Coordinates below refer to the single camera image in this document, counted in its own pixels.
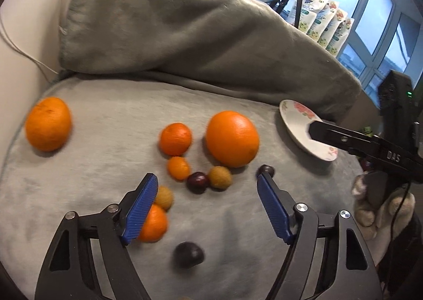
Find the hand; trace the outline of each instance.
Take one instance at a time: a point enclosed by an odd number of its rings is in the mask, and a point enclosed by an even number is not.
[[[352,186],[352,194],[355,198],[354,218],[366,240],[375,265],[379,264],[388,249],[391,239],[391,222],[405,192],[403,188],[395,190],[379,208],[374,208],[369,202],[369,189],[377,188],[380,191],[384,191],[383,182],[385,180],[385,173],[372,171],[371,173],[357,176]],[[395,219],[393,226],[394,239],[410,222],[414,206],[414,195],[408,193]]]

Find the dark purple grape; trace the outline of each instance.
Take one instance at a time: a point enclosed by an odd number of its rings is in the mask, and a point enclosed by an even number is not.
[[[270,165],[263,164],[259,169],[257,170],[256,176],[259,177],[260,174],[263,172],[268,172],[270,177],[274,176],[274,167]]]
[[[209,177],[204,172],[194,172],[187,178],[187,188],[194,194],[202,194],[210,187]]]
[[[183,242],[175,248],[173,260],[177,267],[189,269],[204,261],[204,251],[195,243]]]

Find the white plate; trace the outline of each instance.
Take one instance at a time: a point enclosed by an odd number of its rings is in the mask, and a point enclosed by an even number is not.
[[[282,119],[293,140],[305,151],[322,159],[334,161],[338,149],[310,138],[308,127],[313,121],[322,121],[311,109],[293,100],[284,100],[279,105]]]

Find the silver screw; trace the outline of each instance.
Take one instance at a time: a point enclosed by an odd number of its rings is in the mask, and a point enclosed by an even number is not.
[[[308,207],[306,204],[297,204],[295,206],[300,212],[305,212],[306,210],[308,210]]]
[[[341,217],[344,219],[348,219],[351,216],[349,211],[341,211],[340,214],[341,214]]]
[[[118,209],[119,209],[119,206],[117,204],[111,204],[107,207],[107,211],[109,213],[115,213],[118,211]]]
[[[77,214],[74,211],[70,211],[70,212],[67,212],[65,214],[65,218],[68,219],[68,220],[71,220],[71,219],[75,218],[76,215]]]

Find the gray fabric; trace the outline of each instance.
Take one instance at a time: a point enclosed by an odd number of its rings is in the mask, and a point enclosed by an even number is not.
[[[147,172],[175,193],[163,240],[134,242],[128,248],[154,300],[265,299],[287,246],[274,234],[257,195],[254,174],[263,163],[275,167],[281,188],[314,210],[352,209],[350,185],[361,173],[356,158],[340,151],[337,160],[327,163],[303,152],[289,138],[277,107],[165,83],[88,75],[62,81],[48,95],[62,98],[72,112],[70,140],[56,153],[42,154],[21,131],[0,181],[0,259],[29,299],[64,214],[101,211],[133,190]],[[254,122],[259,153],[246,168],[234,170],[234,184],[226,192],[191,194],[168,176],[166,157],[157,149],[158,134],[169,123],[187,124],[194,138],[187,160],[192,171],[207,172],[214,161],[202,137],[210,117],[222,110],[239,111]],[[182,273],[171,267],[171,255],[185,240],[198,243],[206,260]],[[98,244],[94,255],[97,261]],[[314,281],[318,262],[311,273]],[[105,295],[113,298],[104,267],[98,276]]]
[[[136,72],[273,105],[288,98],[331,121],[361,89],[257,0],[72,0],[63,28],[61,65],[79,73]]]

